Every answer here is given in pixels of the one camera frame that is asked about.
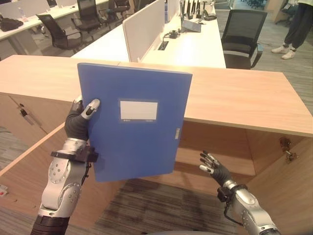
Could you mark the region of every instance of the person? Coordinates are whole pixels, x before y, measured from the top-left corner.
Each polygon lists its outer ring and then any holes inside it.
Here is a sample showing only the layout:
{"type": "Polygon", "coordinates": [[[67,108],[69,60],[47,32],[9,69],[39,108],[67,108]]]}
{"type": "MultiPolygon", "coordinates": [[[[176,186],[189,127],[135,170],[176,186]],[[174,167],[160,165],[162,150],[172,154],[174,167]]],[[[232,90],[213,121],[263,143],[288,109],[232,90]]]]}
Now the person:
{"type": "Polygon", "coordinates": [[[292,59],[297,49],[303,44],[313,24],[313,0],[299,0],[298,9],[289,27],[284,43],[272,49],[272,53],[285,54],[282,59],[292,59]]]}

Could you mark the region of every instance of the white label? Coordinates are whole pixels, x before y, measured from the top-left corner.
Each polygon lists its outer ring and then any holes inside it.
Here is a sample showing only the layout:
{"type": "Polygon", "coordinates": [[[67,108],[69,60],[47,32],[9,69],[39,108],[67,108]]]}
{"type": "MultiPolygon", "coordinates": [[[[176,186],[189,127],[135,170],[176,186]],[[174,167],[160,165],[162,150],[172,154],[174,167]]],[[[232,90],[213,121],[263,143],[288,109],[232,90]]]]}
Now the white label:
{"type": "Polygon", "coordinates": [[[120,101],[122,120],[156,120],[157,102],[120,101]]]}

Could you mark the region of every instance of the desk partition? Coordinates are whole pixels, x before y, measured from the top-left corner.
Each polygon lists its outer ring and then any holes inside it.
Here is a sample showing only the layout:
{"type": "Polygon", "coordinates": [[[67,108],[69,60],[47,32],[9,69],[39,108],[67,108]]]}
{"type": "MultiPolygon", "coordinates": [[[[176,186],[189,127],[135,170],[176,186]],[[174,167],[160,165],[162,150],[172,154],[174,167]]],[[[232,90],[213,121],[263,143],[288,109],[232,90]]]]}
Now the desk partition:
{"type": "Polygon", "coordinates": [[[180,11],[179,0],[168,0],[168,21],[170,21],[177,12],[180,11]]]}
{"type": "Polygon", "coordinates": [[[0,13],[3,17],[18,19],[22,17],[19,7],[24,11],[26,17],[34,16],[50,10],[49,4],[46,0],[20,0],[0,4],[0,13]]]}
{"type": "Polygon", "coordinates": [[[129,61],[139,62],[164,29],[164,0],[156,0],[123,21],[129,61]]]}

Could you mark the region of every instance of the door handle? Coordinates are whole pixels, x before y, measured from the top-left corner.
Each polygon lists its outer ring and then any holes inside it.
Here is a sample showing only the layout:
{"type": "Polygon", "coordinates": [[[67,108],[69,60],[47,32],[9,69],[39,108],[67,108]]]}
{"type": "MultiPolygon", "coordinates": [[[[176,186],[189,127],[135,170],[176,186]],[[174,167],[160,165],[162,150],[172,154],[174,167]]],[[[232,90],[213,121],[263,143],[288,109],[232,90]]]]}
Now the door handle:
{"type": "Polygon", "coordinates": [[[34,123],[30,120],[28,113],[26,112],[25,109],[20,109],[20,114],[30,125],[34,125],[34,123]]]}
{"type": "Polygon", "coordinates": [[[22,103],[19,103],[19,108],[21,108],[20,112],[21,112],[21,115],[23,117],[25,117],[26,115],[27,116],[27,121],[33,125],[34,123],[36,123],[38,126],[42,126],[41,122],[31,113],[31,112],[27,112],[24,108],[25,106],[22,104],[22,103]]]}

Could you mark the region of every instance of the black cable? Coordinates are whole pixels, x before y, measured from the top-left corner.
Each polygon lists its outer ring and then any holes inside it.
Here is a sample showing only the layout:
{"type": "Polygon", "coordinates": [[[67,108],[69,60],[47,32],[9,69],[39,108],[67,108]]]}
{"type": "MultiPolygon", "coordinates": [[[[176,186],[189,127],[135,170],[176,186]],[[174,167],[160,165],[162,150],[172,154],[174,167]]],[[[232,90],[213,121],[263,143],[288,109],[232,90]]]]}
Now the black cable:
{"type": "Polygon", "coordinates": [[[236,224],[239,224],[240,226],[243,227],[244,225],[243,225],[242,223],[240,223],[240,222],[234,220],[233,218],[231,218],[231,217],[229,217],[229,216],[227,215],[229,206],[230,206],[230,203],[229,203],[229,202],[226,202],[226,207],[225,207],[225,210],[224,210],[224,216],[225,216],[225,218],[228,219],[228,220],[230,220],[230,221],[232,221],[232,222],[234,222],[234,223],[236,223],[236,224]]]}
{"type": "Polygon", "coordinates": [[[164,47],[165,47],[165,45],[164,45],[164,38],[169,38],[169,33],[167,33],[167,34],[165,34],[165,35],[163,36],[163,39],[162,39],[162,47],[159,48],[159,49],[164,49],[164,47]]]}

